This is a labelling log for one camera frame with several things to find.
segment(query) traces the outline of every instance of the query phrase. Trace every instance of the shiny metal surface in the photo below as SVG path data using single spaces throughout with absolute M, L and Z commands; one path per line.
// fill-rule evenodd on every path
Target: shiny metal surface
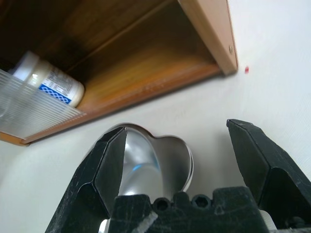
M 112 129 L 117 127 L 127 130 L 119 196 L 146 194 L 153 203 L 160 197 L 171 200 L 174 193 L 188 189 L 193 158 L 182 139 L 154 137 L 134 124 L 121 124 Z M 103 221 L 99 233 L 107 232 L 108 224 L 109 221 Z

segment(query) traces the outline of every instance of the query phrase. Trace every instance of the jar label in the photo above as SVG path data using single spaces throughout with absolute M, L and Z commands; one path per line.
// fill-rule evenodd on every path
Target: jar label
M 71 102 L 70 99 L 63 96 L 62 94 L 59 94 L 58 92 L 54 91 L 53 89 L 49 88 L 48 86 L 45 86 L 44 84 L 40 85 L 39 90 L 44 91 L 45 93 L 49 94 L 50 96 L 53 96 L 53 97 L 57 98 L 58 100 L 66 103 L 66 104 L 69 104 Z
M 77 85 L 75 84 L 76 81 L 72 77 L 53 67 L 39 89 L 69 104 L 77 92 Z

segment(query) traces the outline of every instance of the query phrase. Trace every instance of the black plastic mount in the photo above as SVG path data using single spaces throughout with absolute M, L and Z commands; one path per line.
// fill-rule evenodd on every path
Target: black plastic mount
M 278 229 L 311 226 L 311 183 L 288 153 L 249 122 L 227 127 L 240 172 Z
M 109 233 L 268 233 L 247 187 L 216 189 L 213 200 L 204 195 L 190 202 L 186 193 L 172 202 L 146 195 L 115 199 Z
M 106 133 L 75 171 L 46 233 L 97 233 L 122 178 L 125 128 Z
M 81 162 L 46 233 L 97 233 L 112 216 L 109 233 L 267 233 L 259 209 L 278 229 L 311 226 L 311 182 L 290 156 L 257 126 L 228 120 L 240 172 L 248 187 L 216 189 L 213 200 L 186 193 L 173 200 L 116 197 L 121 183 L 126 129 L 99 139 Z

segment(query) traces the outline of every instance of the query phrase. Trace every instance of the shelf edge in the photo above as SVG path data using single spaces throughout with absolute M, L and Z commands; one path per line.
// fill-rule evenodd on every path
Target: shelf edge
M 184 72 L 184 74 L 178 77 L 172 77 L 170 79 L 167 79 L 165 83 L 156 84 L 155 86 L 152 87 L 152 89 L 145 89 L 143 92 L 138 91 L 140 94 L 135 95 L 134 98 L 132 95 L 125 96 L 125 98 L 123 96 L 123 98 L 120 98 L 118 101 L 112 101 L 109 104 L 105 104 L 104 106 L 97 108 L 96 110 L 93 110 L 91 112 L 86 112 L 85 116 L 82 116 L 78 119 L 64 122 L 63 124 L 56 125 L 48 130 L 29 136 L 26 139 L 22 140 L 21 143 L 27 144 L 27 143 L 39 140 L 51 134 L 58 133 L 60 131 L 69 129 L 79 124 L 86 123 L 91 120 L 95 120 L 99 117 L 103 117 L 107 114 L 113 113 L 116 110 L 120 110 L 125 107 L 129 107 L 131 105 L 143 102 L 150 98 L 153 98 L 153 97 L 165 94 L 165 93 L 169 93 L 170 91 L 177 90 L 188 84 L 201 81 L 203 79 L 206 79 L 208 77 L 211 77 L 217 74 L 221 74 L 221 70 L 216 63 L 204 65 L 203 67 L 198 67 L 197 69 L 191 69 L 188 72 Z M 137 90 L 138 89 L 135 88 L 135 85 L 133 85 L 133 86 L 130 86 L 127 91 L 129 93 L 131 92 L 133 93 Z
M 22 142 L 22 138 L 15 137 L 3 132 L 0 132 L 0 141 L 8 142 L 17 146 L 27 146 L 27 143 Z
M 238 70 L 236 45 L 227 0 L 178 0 L 225 75 Z

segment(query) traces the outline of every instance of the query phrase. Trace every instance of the blue patterned label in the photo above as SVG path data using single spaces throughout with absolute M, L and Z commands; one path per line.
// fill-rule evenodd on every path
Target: blue patterned label
M 58 100 L 66 103 L 66 104 L 69 104 L 71 102 L 71 100 L 68 99 L 66 96 L 59 94 L 58 92 L 50 89 L 49 87 L 45 86 L 44 84 L 41 84 L 41 86 L 39 87 L 39 90 L 42 90 L 45 93 L 48 93 L 50 96 L 53 96 L 54 98 L 57 98 Z

